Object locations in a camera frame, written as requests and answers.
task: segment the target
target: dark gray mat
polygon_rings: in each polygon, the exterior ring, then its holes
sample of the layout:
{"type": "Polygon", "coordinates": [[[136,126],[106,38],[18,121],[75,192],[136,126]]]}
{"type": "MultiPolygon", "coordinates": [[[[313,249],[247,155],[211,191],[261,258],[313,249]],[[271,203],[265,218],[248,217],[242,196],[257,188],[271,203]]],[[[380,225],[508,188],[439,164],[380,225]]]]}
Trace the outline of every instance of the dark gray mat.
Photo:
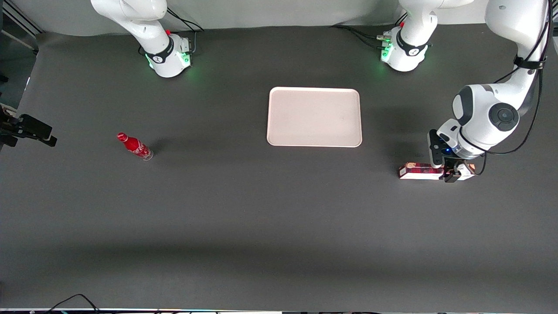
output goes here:
{"type": "Polygon", "coordinates": [[[42,37],[20,110],[59,142],[0,154],[1,305],[556,313],[556,54],[521,151],[459,184],[398,180],[459,89],[516,53],[483,25],[432,42],[403,74],[343,30],[208,31],[194,67],[162,79],[131,36],[42,37]],[[362,145],[270,146],[275,86],[358,90],[362,145]]]}

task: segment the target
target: white wall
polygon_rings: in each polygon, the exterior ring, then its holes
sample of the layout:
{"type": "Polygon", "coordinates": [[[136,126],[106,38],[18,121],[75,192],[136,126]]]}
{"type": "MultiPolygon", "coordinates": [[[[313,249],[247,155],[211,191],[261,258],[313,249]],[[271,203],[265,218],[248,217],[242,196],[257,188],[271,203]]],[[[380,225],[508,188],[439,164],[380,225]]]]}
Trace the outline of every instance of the white wall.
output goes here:
{"type": "MultiPolygon", "coordinates": [[[[45,31],[91,36],[125,33],[98,15],[89,0],[12,0],[45,31]]],[[[395,20],[397,0],[167,0],[169,7],[204,28],[261,26],[326,26],[340,22],[378,25],[395,20]]],[[[440,23],[483,23],[488,0],[439,10],[440,23]]],[[[168,15],[161,21],[171,30],[185,26],[168,15]]]]}

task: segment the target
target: red bottle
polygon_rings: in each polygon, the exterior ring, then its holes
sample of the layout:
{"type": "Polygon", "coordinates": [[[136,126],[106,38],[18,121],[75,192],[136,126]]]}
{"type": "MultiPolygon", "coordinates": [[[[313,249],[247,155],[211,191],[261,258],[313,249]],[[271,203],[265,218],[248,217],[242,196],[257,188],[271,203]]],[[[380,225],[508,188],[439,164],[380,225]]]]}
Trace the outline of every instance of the red bottle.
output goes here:
{"type": "Polygon", "coordinates": [[[141,157],[143,160],[150,160],[153,157],[153,152],[137,138],[129,137],[124,133],[119,133],[117,138],[119,141],[124,143],[127,150],[131,151],[132,154],[141,157]]]}

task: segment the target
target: white tray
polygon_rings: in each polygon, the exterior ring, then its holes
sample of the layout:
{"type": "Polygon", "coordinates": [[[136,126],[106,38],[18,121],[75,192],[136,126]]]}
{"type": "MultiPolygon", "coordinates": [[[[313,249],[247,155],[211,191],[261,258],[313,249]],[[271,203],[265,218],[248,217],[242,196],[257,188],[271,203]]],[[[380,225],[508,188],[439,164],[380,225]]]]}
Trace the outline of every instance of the white tray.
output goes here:
{"type": "Polygon", "coordinates": [[[267,141],[274,146],[359,146],[362,127],[358,92],[340,88],[272,89],[267,141]]]}

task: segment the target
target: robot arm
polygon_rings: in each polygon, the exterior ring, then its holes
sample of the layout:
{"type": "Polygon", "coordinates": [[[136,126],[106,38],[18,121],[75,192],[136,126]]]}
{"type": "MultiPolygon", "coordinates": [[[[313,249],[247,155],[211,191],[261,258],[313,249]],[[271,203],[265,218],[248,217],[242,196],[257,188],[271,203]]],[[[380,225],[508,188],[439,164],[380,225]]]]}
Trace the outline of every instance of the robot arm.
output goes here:
{"type": "Polygon", "coordinates": [[[174,77],[190,66],[188,40],[168,34],[158,21],[167,12],[166,0],[91,0],[91,4],[136,38],[158,75],[174,77]]]}
{"type": "Polygon", "coordinates": [[[405,27],[396,26],[380,36],[388,39],[381,61],[401,72],[414,70],[424,60],[426,45],[438,25],[435,9],[464,6],[473,0],[399,0],[407,11],[405,27]]]}
{"type": "Polygon", "coordinates": [[[438,140],[429,133],[433,167],[445,165],[448,159],[474,159],[514,132],[522,115],[519,109],[542,72],[549,10],[547,0],[489,1],[488,27],[517,44],[514,71],[505,83],[468,85],[455,96],[455,119],[436,131],[438,140]]]}

